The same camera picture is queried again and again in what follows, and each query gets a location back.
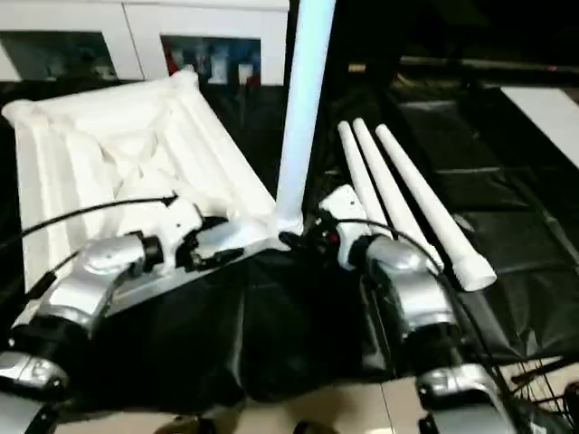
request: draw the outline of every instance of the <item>black tablecloth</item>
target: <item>black tablecloth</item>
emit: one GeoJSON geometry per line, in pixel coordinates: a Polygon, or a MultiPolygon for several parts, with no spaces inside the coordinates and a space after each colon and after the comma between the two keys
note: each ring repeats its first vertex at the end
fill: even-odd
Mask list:
{"type": "MultiPolygon", "coordinates": [[[[103,84],[6,83],[0,106],[103,84]]],[[[275,194],[286,90],[202,91],[275,194]]],[[[322,103],[306,210],[349,181],[335,126],[357,116],[369,127],[388,123],[497,270],[493,287],[463,295],[496,360],[576,353],[579,203],[571,186],[579,172],[495,90],[448,98],[360,90],[322,103]]],[[[20,226],[14,131],[4,120],[0,140],[6,237],[20,226]]],[[[0,259],[0,312],[8,312],[22,290],[21,251],[0,259]]],[[[385,381],[405,374],[387,324],[356,275],[268,250],[107,319],[78,408],[192,412],[246,396],[277,401],[330,382],[385,381]]]]}

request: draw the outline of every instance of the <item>white cabinet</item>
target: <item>white cabinet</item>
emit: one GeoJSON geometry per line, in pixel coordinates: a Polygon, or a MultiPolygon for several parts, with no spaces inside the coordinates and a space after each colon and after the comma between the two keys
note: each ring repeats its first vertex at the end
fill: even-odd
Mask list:
{"type": "Polygon", "coordinates": [[[0,0],[0,80],[282,84],[290,0],[0,0]]]}
{"type": "Polygon", "coordinates": [[[125,10],[146,79],[192,64],[201,79],[216,83],[244,84],[252,77],[262,84],[283,83],[288,7],[126,5],[125,10]]]}
{"type": "Polygon", "coordinates": [[[0,2],[0,80],[142,79],[118,4],[0,2]]]}

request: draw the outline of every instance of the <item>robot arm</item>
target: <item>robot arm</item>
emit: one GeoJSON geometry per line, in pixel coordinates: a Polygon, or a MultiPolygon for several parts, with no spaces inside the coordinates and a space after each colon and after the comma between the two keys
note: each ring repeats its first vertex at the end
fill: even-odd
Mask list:
{"type": "Polygon", "coordinates": [[[174,269],[177,249],[202,223],[193,205],[177,199],[155,235],[98,240],[80,253],[71,274],[52,286],[28,324],[12,329],[0,353],[0,432],[55,430],[54,404],[82,376],[90,340],[117,289],[153,269],[174,269]]]}
{"type": "MultiPolygon", "coordinates": [[[[366,218],[349,185],[333,192],[320,208],[336,220],[366,218]]],[[[410,244],[370,235],[364,224],[339,223],[336,229],[340,265],[363,271],[392,309],[416,390],[429,414],[419,423],[421,432],[517,432],[495,381],[463,339],[430,259],[410,244]]]]}

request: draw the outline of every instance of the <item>black cable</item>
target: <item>black cable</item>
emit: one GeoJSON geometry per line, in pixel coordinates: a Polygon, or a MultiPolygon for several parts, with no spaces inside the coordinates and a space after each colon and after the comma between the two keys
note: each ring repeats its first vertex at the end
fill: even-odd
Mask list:
{"type": "MultiPolygon", "coordinates": [[[[511,376],[511,381],[512,381],[514,378],[519,377],[521,374],[525,374],[525,367],[523,366],[522,363],[518,363],[518,371],[520,372],[520,374],[519,374],[519,375],[513,375],[513,376],[511,376]]],[[[516,387],[515,387],[515,389],[513,389],[513,390],[511,391],[511,393],[516,394],[516,393],[521,392],[521,394],[522,394],[522,393],[523,393],[523,390],[524,390],[524,389],[529,385],[529,383],[532,382],[532,381],[533,381],[532,379],[531,379],[531,380],[525,379],[523,382],[513,382],[513,383],[516,385],[516,387]]]]}
{"type": "MultiPolygon", "coordinates": [[[[540,360],[535,361],[535,367],[536,368],[542,368],[543,367],[543,362],[540,360]]],[[[548,393],[551,394],[552,397],[555,397],[555,391],[553,390],[553,386],[551,386],[551,382],[548,379],[548,377],[546,376],[546,373],[543,374],[543,381],[546,384],[546,388],[548,389],[548,393]]],[[[548,393],[545,393],[545,389],[541,388],[541,392],[545,395],[547,395],[548,393]]],[[[555,400],[555,406],[557,407],[557,410],[564,413],[563,408],[561,407],[561,404],[559,403],[559,400],[555,400]]]]}
{"type": "Polygon", "coordinates": [[[468,309],[468,307],[466,306],[466,304],[462,301],[462,299],[458,296],[458,294],[456,294],[455,289],[443,278],[444,277],[444,270],[442,269],[442,267],[436,262],[436,260],[434,259],[434,257],[432,256],[431,253],[429,253],[417,240],[415,240],[412,236],[408,235],[405,232],[402,231],[398,231],[396,228],[389,226],[387,224],[383,224],[381,222],[374,222],[372,220],[368,220],[368,219],[335,219],[333,221],[336,224],[340,224],[340,223],[359,223],[359,224],[365,224],[365,225],[369,225],[369,226],[376,226],[378,228],[384,229],[386,231],[391,232],[393,235],[395,235],[398,238],[402,238],[405,241],[408,241],[411,245],[413,245],[419,252],[421,252],[426,258],[429,259],[429,261],[432,263],[432,265],[436,268],[437,274],[433,274],[433,276],[437,279],[437,281],[441,284],[441,286],[445,289],[447,295],[451,298],[452,301],[454,301],[455,303],[457,303],[460,308],[462,309],[462,311],[464,312],[464,314],[466,315],[466,317],[469,320],[470,326],[472,327],[472,329],[475,332],[475,335],[477,335],[477,340],[479,341],[480,345],[482,346],[483,351],[486,353],[486,356],[489,359],[490,362],[490,366],[488,363],[486,363],[486,361],[484,360],[484,357],[482,357],[480,354],[478,354],[479,350],[475,349],[475,352],[477,353],[477,356],[480,360],[480,362],[483,364],[483,366],[485,367],[485,369],[487,369],[487,371],[490,374],[493,374],[494,380],[497,383],[498,389],[500,390],[500,392],[503,394],[505,400],[508,400],[508,406],[509,408],[507,408],[508,413],[511,414],[511,417],[514,418],[514,421],[518,421],[521,423],[521,427],[523,428],[524,425],[522,425],[522,421],[520,420],[520,417],[522,417],[522,415],[520,414],[519,411],[517,411],[512,398],[511,398],[511,393],[510,393],[510,389],[508,388],[507,382],[505,380],[505,377],[502,373],[502,371],[500,371],[500,368],[498,367],[498,364],[494,362],[492,353],[489,350],[489,346],[487,345],[487,342],[485,340],[484,335],[482,334],[482,331],[480,330],[480,327],[476,321],[476,319],[474,318],[474,315],[470,312],[470,310],[468,309]]]}
{"type": "MultiPolygon", "coordinates": [[[[523,363],[518,364],[518,369],[522,373],[527,373],[527,368],[525,368],[525,365],[523,363]]],[[[533,380],[527,380],[527,381],[521,383],[519,386],[517,386],[517,388],[513,391],[513,393],[517,393],[520,391],[521,396],[524,400],[531,401],[531,392],[530,392],[530,385],[529,384],[532,381],[533,380]]]]}
{"type": "Polygon", "coordinates": [[[31,300],[37,300],[42,297],[46,291],[52,286],[52,284],[56,281],[58,273],[62,267],[68,264],[71,260],[76,258],[80,253],[80,250],[76,250],[71,253],[69,256],[61,260],[58,264],[56,264],[52,269],[46,271],[43,276],[38,279],[38,281],[30,288],[30,290],[26,293],[26,297],[24,298],[24,303],[28,304],[31,300]]]}
{"type": "MultiPolygon", "coordinates": [[[[521,363],[521,369],[523,370],[524,373],[527,373],[527,366],[524,363],[521,363]]],[[[528,400],[531,402],[537,401],[535,389],[533,388],[533,381],[534,380],[531,380],[530,382],[527,383],[527,397],[528,400]]]]}
{"type": "Polygon", "coordinates": [[[52,217],[49,220],[45,220],[44,222],[37,223],[34,226],[31,226],[30,228],[24,229],[23,231],[13,235],[7,240],[0,242],[0,250],[5,249],[6,247],[14,244],[15,242],[18,242],[19,240],[26,238],[31,233],[44,229],[48,226],[52,226],[53,224],[62,222],[64,220],[71,219],[72,217],[76,217],[78,215],[88,214],[89,212],[104,210],[106,208],[115,208],[117,206],[134,205],[138,203],[162,202],[164,204],[170,204],[171,202],[174,201],[175,198],[176,198],[175,196],[170,196],[170,197],[147,197],[143,199],[127,199],[126,201],[101,203],[100,205],[89,206],[87,208],[80,208],[79,210],[57,215],[56,217],[52,217]]]}

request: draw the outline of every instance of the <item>white pole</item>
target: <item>white pole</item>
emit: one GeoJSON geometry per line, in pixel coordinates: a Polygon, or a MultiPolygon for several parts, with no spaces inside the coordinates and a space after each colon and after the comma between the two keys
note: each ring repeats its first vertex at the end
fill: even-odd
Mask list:
{"type": "Polygon", "coordinates": [[[301,204],[318,116],[327,46],[336,0],[299,2],[298,30],[291,64],[288,111],[276,198],[279,225],[302,231],[301,204]]]}
{"type": "Polygon", "coordinates": [[[392,224],[398,231],[402,231],[413,237],[423,246],[436,260],[437,264],[444,268],[444,263],[438,251],[432,246],[426,238],[414,218],[413,212],[406,203],[398,184],[394,180],[390,169],[382,158],[378,146],[376,145],[370,131],[365,125],[364,120],[356,119],[354,121],[354,131],[358,142],[364,152],[365,160],[370,166],[370,172],[376,181],[376,186],[384,201],[384,206],[392,224]]]}
{"type": "Polygon", "coordinates": [[[376,134],[451,258],[452,270],[462,287],[476,291],[494,283],[497,280],[494,269],[474,250],[394,135],[386,125],[378,126],[376,134]]]}
{"type": "MultiPolygon", "coordinates": [[[[342,121],[337,126],[337,132],[342,140],[342,146],[344,147],[344,154],[346,154],[347,166],[350,169],[350,174],[352,175],[352,183],[354,184],[354,189],[356,194],[360,198],[360,202],[364,206],[365,213],[368,219],[382,224],[388,224],[388,220],[382,211],[380,206],[380,201],[378,196],[372,186],[372,180],[370,175],[365,169],[364,160],[360,155],[356,140],[354,139],[354,134],[352,134],[352,129],[347,124],[347,122],[342,121]]],[[[370,230],[373,233],[380,233],[387,237],[391,237],[389,231],[380,229],[376,226],[370,226],[370,230]]]]}

